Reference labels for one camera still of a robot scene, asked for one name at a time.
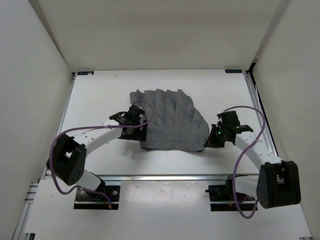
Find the grey pleated skirt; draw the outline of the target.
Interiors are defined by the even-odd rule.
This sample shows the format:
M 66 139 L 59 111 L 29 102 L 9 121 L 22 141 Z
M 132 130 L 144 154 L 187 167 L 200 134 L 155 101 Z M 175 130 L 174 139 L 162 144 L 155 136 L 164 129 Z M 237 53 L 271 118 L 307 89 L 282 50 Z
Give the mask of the grey pleated skirt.
M 129 94 L 130 102 L 145 111 L 147 136 L 141 148 L 197 152 L 204 150 L 209 124 L 184 91 L 140 90 Z

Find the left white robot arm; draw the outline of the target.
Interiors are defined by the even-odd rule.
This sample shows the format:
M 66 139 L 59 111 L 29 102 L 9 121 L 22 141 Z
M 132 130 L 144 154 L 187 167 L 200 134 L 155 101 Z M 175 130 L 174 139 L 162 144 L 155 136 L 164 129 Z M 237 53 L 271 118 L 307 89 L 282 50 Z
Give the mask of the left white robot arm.
M 93 200 L 105 197 L 104 181 L 85 169 L 88 155 L 113 140 L 144 139 L 154 116 L 151 113 L 148 117 L 141 109 L 121 111 L 99 125 L 74 127 L 57 135 L 46 164 L 57 191 L 69 195 L 75 189 L 82 189 Z

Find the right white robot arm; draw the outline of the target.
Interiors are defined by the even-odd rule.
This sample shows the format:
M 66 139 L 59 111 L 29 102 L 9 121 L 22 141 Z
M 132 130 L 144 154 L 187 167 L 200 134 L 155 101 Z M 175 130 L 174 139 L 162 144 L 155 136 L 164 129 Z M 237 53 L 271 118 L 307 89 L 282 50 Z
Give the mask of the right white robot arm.
M 243 151 L 259 171 L 258 177 L 247 174 L 229 176 L 225 185 L 210 185 L 206 192 L 211 201 L 236 200 L 241 195 L 258 200 L 265 209 L 297 205 L 301 202 L 298 166 L 273 154 L 257 139 L 248 125 L 223 127 L 212 125 L 208 140 L 209 148 L 223 148 L 226 142 Z

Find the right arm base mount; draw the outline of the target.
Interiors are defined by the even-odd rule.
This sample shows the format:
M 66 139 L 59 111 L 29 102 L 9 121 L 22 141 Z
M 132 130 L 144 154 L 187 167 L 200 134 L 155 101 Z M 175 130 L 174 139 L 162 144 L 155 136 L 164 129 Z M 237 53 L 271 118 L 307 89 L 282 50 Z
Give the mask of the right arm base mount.
M 237 212 L 232 193 L 232 177 L 226 180 L 217 180 L 208 185 L 205 193 L 209 196 L 211 212 Z M 254 209 L 255 198 L 244 193 L 236 193 L 239 207 L 242 212 L 250 212 Z

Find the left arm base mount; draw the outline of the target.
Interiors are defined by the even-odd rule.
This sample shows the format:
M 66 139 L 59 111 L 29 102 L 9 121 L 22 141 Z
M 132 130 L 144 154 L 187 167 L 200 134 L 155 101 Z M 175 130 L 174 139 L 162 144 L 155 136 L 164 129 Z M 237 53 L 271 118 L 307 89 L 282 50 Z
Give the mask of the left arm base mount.
M 120 185 L 112 184 L 104 187 L 104 193 L 109 197 L 110 204 L 108 199 L 103 195 L 78 189 L 75 194 L 73 208 L 75 210 L 118 210 L 120 191 Z

